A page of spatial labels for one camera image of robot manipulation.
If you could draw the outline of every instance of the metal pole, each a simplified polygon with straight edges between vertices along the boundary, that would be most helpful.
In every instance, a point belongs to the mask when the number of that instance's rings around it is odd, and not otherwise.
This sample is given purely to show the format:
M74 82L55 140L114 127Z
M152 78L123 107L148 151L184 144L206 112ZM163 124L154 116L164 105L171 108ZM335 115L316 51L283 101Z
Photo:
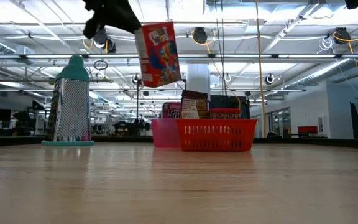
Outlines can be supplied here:
M136 82L136 119L139 117L139 81Z

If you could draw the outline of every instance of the wooden table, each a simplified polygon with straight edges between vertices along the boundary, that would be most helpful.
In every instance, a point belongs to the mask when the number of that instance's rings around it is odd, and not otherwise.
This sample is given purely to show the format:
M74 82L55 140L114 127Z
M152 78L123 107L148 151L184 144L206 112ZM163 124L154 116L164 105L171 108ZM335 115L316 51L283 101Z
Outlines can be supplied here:
M358 223L358 149L0 147L0 223Z

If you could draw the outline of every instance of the cardboard box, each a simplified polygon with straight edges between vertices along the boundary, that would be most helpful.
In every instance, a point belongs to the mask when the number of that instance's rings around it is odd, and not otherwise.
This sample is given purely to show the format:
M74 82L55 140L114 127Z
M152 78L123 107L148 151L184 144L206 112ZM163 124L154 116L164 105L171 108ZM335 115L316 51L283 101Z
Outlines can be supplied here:
M181 80L173 22L146 24L135 31L135 38L144 86Z
M181 103L164 103L162 105L161 118L181 118Z

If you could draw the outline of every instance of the hanging cereal box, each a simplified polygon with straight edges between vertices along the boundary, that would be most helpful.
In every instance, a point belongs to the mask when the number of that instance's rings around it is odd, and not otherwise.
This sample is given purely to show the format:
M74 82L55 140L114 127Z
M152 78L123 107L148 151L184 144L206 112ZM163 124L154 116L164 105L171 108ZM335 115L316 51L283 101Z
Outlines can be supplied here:
M146 24L135 31L144 86L159 87L181 79L172 22Z

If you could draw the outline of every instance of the white wall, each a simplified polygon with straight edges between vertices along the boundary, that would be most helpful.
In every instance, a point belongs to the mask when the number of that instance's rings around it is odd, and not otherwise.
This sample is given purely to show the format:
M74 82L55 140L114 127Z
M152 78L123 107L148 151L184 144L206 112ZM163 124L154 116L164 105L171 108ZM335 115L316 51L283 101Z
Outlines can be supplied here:
M318 117L324 116L325 135L330 138L326 82L322 81L318 86L309 86L305 89L306 92L289 93L283 101L268 101L265 112L289 107L292 133L298 133L299 126L318 126ZM262 106L251 108L250 113L251 116L262 114Z

